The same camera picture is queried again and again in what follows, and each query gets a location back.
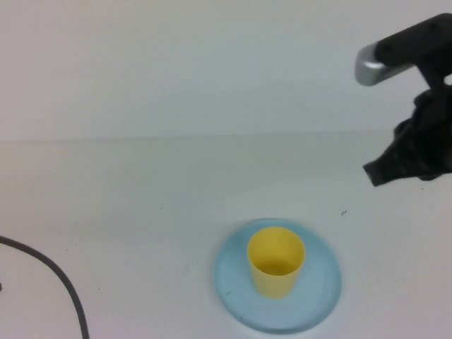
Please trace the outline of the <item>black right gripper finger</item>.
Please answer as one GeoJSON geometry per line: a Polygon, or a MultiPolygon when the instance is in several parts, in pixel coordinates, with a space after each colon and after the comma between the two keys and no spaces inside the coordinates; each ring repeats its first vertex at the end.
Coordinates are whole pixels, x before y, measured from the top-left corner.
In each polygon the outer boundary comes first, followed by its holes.
{"type": "Polygon", "coordinates": [[[397,155],[384,153],[363,166],[373,186],[381,186],[403,178],[403,165],[397,155]]]}

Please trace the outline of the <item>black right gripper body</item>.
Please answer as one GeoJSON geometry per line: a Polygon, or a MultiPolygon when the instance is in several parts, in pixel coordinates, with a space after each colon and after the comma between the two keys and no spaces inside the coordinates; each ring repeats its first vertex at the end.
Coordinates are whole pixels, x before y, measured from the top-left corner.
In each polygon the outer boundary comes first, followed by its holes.
{"type": "Polygon", "coordinates": [[[401,179],[432,181],[451,173],[451,105],[435,103],[431,90],[414,99],[412,116],[393,131],[402,167],[401,179]]]}

